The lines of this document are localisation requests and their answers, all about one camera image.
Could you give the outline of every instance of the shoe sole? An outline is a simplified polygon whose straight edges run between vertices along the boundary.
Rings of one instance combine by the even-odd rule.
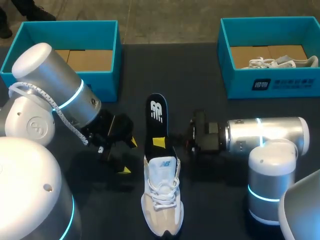
[[[149,222],[147,221],[146,214],[145,214],[145,211],[144,211],[144,208],[143,208],[143,206],[145,205],[144,195],[145,194],[143,194],[142,197],[141,197],[141,208],[142,208],[142,212],[143,212],[143,216],[144,216],[144,219],[146,221],[146,224],[148,225],[149,229],[153,232],[154,235],[156,235],[158,237],[162,237],[163,235],[158,235],[152,230],[152,228],[149,225]],[[184,210],[184,204],[182,203],[182,201],[180,202],[180,214],[181,214],[181,222],[180,222],[180,225],[179,225],[179,229],[178,229],[178,231],[176,232],[175,235],[177,235],[179,233],[179,231],[181,229],[181,226],[182,226],[182,223],[184,221],[185,210]]]

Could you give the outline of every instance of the shoe insole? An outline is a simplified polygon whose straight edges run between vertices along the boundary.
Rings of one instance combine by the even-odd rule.
[[[147,161],[159,157],[177,157],[168,138],[167,101],[159,93],[151,94],[145,103],[146,136],[144,152]]]

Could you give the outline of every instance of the black shoe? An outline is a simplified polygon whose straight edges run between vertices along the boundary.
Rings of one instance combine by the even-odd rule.
[[[0,38],[8,39],[12,36],[8,23],[6,21],[0,23]]]
[[[55,21],[56,17],[46,12],[42,6],[35,6],[26,15],[26,19],[29,21]]]

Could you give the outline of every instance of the white cable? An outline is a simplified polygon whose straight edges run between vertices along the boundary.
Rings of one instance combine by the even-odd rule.
[[[27,82],[16,82],[12,85],[14,88],[18,87],[27,87],[29,89],[32,89],[36,91],[38,94],[40,94],[42,97],[44,97],[45,100],[54,108],[62,122],[75,134],[78,138],[81,139],[84,145],[88,145],[88,140],[86,137],[79,132],[72,124],[66,119],[65,115],[60,110],[59,106],[56,104],[56,102],[50,97],[45,91],[43,91],[41,88],[37,87],[36,85],[33,85],[32,83]],[[9,88],[9,97],[11,98],[14,88]]]

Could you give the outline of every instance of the shoe tongue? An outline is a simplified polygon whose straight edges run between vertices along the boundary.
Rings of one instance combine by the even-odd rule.
[[[149,181],[155,187],[159,187],[161,182],[170,185],[174,183],[176,175],[177,160],[174,156],[156,157],[149,161]],[[168,186],[162,186],[161,191],[170,192]]]
[[[279,57],[279,58],[276,59],[275,61],[276,61],[277,64],[283,64],[283,63],[285,63],[285,62],[289,62],[290,60],[292,60],[292,58],[289,57],[288,55],[285,55],[285,56]]]

